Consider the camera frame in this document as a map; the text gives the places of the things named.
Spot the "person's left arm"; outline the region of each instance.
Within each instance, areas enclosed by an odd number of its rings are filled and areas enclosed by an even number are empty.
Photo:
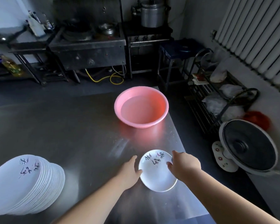
[[[139,179],[142,170],[135,172],[137,156],[123,164],[118,174],[105,185],[71,208],[54,224],[103,224],[119,197]]]

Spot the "stove knob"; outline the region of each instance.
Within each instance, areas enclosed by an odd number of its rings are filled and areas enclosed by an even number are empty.
[[[94,62],[93,59],[90,59],[90,60],[88,61],[88,63],[89,63],[90,65],[94,65],[94,64],[95,64],[95,62]]]

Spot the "white bottle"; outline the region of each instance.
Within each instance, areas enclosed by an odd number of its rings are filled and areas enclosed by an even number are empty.
[[[34,19],[31,15],[29,15],[28,17],[29,17],[29,19],[28,19],[29,26],[30,26],[31,30],[33,31],[34,35],[36,37],[44,36],[46,33],[44,32],[41,24],[39,22],[37,22],[37,20]]]

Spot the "pink plastic bowl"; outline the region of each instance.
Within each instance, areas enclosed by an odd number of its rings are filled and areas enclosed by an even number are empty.
[[[160,91],[147,86],[136,86],[117,97],[114,110],[125,124],[135,128],[148,128],[165,118],[169,104]]]

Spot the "forearm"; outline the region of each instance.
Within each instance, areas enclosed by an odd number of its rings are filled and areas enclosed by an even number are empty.
[[[120,179],[114,177],[71,208],[54,224],[103,224],[122,193]]]
[[[204,171],[190,171],[187,176],[185,184],[201,201],[217,224],[280,223]]]

